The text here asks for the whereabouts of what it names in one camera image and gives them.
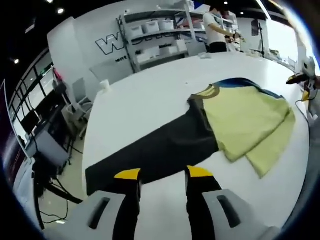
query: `blue garment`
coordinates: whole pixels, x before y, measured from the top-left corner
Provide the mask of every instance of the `blue garment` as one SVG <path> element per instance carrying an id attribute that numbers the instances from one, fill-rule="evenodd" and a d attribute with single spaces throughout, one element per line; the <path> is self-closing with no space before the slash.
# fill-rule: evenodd
<path id="1" fill-rule="evenodd" d="M 255 87 L 256 89 L 258 89 L 259 92 L 274 97 L 275 99 L 284 99 L 283 96 L 277 95 L 269 90 L 262 89 L 258 84 L 254 83 L 253 81 L 250 81 L 249 79 L 242 77 L 229 78 L 226 80 L 218 81 L 214 85 L 217 85 L 221 88 Z"/>

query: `monitor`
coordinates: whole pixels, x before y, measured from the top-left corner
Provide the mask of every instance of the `monitor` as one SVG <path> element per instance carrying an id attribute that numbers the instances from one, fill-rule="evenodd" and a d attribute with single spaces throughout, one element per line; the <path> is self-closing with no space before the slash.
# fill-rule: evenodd
<path id="1" fill-rule="evenodd" d="M 34 110 L 30 111 L 25 118 L 21 121 L 23 129 L 30 135 L 33 129 L 38 125 L 39 118 Z"/>
<path id="2" fill-rule="evenodd" d="M 259 35 L 259 22 L 258 19 L 254 19 L 251 22 L 251 35 L 258 36 Z"/>
<path id="3" fill-rule="evenodd" d="M 53 90 L 42 100 L 42 102 L 40 102 L 40 104 L 35 108 L 35 111 L 42 119 L 48 120 L 52 111 L 57 106 L 64 103 L 62 96 Z"/>

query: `white storage bin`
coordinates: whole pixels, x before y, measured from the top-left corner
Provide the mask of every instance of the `white storage bin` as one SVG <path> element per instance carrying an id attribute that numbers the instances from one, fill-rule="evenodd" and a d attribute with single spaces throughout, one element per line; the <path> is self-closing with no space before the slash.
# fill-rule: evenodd
<path id="1" fill-rule="evenodd" d="M 151 34 L 160 31 L 158 21 L 146 22 L 142 25 L 142 29 L 145 34 Z"/>
<path id="2" fill-rule="evenodd" d="M 173 20 L 161 20 L 158 23 L 159 23 L 159 29 L 161 31 L 174 30 L 175 29 Z"/>
<path id="3" fill-rule="evenodd" d="M 168 46 L 160 49 L 161 55 L 176 54 L 177 52 L 178 52 L 177 46 Z"/>
<path id="4" fill-rule="evenodd" d="M 202 4 L 201 6 L 198 6 L 198 8 L 194 10 L 194 12 L 205 14 L 210 11 L 210 8 L 211 8 L 211 6 L 206 5 L 206 4 Z"/>
<path id="5" fill-rule="evenodd" d="M 141 25 L 139 25 L 139 26 L 131 26 L 129 28 L 129 35 L 130 35 L 131 38 L 135 38 L 135 37 L 141 36 L 143 34 L 144 34 L 144 32 L 142 30 Z"/>
<path id="6" fill-rule="evenodd" d="M 197 29 L 205 30 L 205 25 L 204 25 L 203 22 L 195 22 L 195 23 L 193 24 L 193 28 L 194 28 L 195 30 L 197 30 Z"/>
<path id="7" fill-rule="evenodd" d="M 178 52 L 186 52 L 188 50 L 185 40 L 175 40 L 173 46 L 177 47 Z"/>
<path id="8" fill-rule="evenodd" d="M 160 47 L 155 46 L 142 51 L 143 54 L 149 54 L 151 58 L 160 56 Z"/>
<path id="9" fill-rule="evenodd" d="M 186 3 L 188 4 L 189 11 L 194 11 L 195 10 L 195 2 L 187 0 Z"/>
<path id="10" fill-rule="evenodd" d="M 226 12 L 226 16 L 225 16 L 226 19 L 229 19 L 231 21 L 237 21 L 237 15 L 235 15 L 233 12 L 231 11 L 227 11 Z"/>
<path id="11" fill-rule="evenodd" d="M 189 57 L 197 56 L 200 53 L 206 53 L 206 45 L 203 42 L 191 42 L 186 45 Z"/>
<path id="12" fill-rule="evenodd" d="M 149 52 L 145 52 L 145 53 L 142 53 L 142 54 L 139 54 L 136 56 L 136 59 L 138 61 L 138 63 L 143 63 L 145 61 L 148 61 L 149 59 L 151 59 L 151 55 Z"/>

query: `white shirt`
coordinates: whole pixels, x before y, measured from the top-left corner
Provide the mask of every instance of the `white shirt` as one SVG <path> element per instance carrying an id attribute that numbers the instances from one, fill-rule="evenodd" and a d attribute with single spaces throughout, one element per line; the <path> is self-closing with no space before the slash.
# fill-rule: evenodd
<path id="1" fill-rule="evenodd" d="M 212 30 L 209 25 L 214 24 L 217 27 L 221 28 L 220 25 L 216 22 L 215 17 L 207 12 L 203 15 L 203 24 L 205 27 L 206 36 L 208 37 L 207 45 L 209 46 L 212 43 L 225 43 L 225 35 Z"/>

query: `white cup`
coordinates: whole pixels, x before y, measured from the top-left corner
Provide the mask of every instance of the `white cup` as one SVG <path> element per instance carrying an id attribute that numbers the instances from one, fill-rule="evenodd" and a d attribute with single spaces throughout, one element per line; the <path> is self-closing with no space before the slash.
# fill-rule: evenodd
<path id="1" fill-rule="evenodd" d="M 103 93 L 108 93 L 108 92 L 111 92 L 111 91 L 112 91 L 108 79 L 100 82 L 100 87 L 101 87 Z"/>

